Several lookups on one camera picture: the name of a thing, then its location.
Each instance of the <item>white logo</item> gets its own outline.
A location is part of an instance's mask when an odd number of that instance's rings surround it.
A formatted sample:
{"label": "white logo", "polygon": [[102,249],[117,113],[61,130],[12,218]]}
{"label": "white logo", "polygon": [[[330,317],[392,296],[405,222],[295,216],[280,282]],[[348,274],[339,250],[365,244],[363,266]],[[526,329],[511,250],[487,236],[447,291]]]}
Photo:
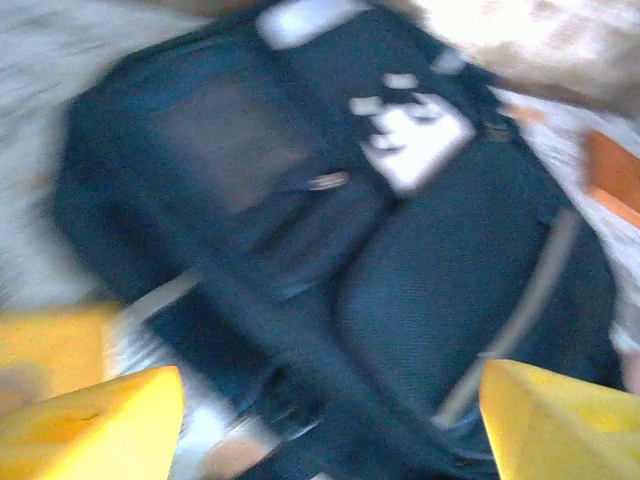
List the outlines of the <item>white logo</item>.
{"label": "white logo", "polygon": [[442,97],[415,92],[418,80],[414,75],[386,74],[383,82],[393,103],[378,96],[352,98],[349,109],[371,122],[360,144],[371,165],[397,194],[408,195],[473,138],[475,131]]}

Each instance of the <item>gray strap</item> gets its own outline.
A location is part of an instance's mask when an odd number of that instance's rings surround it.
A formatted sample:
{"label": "gray strap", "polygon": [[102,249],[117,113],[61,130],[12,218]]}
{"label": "gray strap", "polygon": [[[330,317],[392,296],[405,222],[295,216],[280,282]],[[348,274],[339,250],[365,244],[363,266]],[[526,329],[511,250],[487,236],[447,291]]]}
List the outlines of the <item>gray strap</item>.
{"label": "gray strap", "polygon": [[561,209],[538,264],[515,310],[502,330],[458,380],[431,421],[439,428],[453,427],[475,401],[482,372],[488,360],[507,357],[538,321],[551,297],[575,243],[580,228],[575,211]]}

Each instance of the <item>yellow plastic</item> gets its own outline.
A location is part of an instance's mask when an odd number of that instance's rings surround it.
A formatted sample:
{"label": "yellow plastic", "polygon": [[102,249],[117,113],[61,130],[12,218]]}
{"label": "yellow plastic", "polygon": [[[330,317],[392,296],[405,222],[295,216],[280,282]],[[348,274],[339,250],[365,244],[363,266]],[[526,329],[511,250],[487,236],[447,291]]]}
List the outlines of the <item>yellow plastic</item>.
{"label": "yellow plastic", "polygon": [[509,360],[480,407],[502,480],[640,479],[640,398]]}
{"label": "yellow plastic", "polygon": [[40,401],[103,382],[116,313],[101,305],[0,315],[0,384],[17,383]]}
{"label": "yellow plastic", "polygon": [[175,367],[0,416],[2,480],[166,480],[184,398]]}

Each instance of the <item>backpack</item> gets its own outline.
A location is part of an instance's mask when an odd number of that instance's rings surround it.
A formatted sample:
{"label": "backpack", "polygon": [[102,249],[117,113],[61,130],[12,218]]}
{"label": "backpack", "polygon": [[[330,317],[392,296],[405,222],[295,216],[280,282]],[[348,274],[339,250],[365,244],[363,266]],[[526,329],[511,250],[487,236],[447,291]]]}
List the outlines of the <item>backpack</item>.
{"label": "backpack", "polygon": [[385,8],[265,0],[70,106],[56,222],[125,303],[197,276],[147,325],[283,439],[240,478],[497,478],[488,359],[619,384],[601,244],[490,82]]}

